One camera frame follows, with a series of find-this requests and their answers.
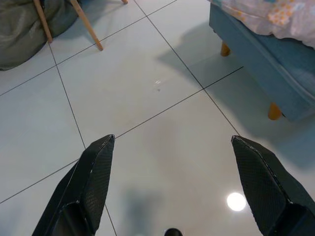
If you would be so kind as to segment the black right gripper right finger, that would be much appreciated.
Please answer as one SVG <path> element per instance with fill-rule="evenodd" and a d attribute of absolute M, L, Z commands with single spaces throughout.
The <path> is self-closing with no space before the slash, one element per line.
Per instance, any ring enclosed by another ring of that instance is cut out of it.
<path fill-rule="evenodd" d="M 273 152 L 232 136 L 239 176 L 258 229 L 264 236 L 313 236 L 315 202 Z"/>

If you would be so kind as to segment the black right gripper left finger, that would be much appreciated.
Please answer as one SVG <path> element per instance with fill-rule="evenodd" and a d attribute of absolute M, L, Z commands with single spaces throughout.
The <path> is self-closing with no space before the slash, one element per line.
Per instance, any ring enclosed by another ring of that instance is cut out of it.
<path fill-rule="evenodd" d="M 115 136 L 92 142 L 55 188 L 34 236 L 94 236 L 108 192 Z"/>

